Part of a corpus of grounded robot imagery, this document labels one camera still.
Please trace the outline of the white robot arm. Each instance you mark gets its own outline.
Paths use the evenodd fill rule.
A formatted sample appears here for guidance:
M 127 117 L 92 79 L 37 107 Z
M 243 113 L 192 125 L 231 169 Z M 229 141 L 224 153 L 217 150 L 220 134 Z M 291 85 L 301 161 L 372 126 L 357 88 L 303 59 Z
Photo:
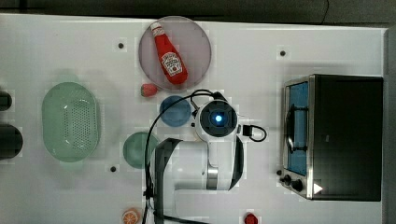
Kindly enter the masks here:
M 154 150 L 150 174 L 154 188 L 154 223 L 177 224 L 178 190 L 230 190 L 244 170 L 244 146 L 235 109 L 225 100 L 201 106 L 195 117 L 196 141 L 163 140 Z

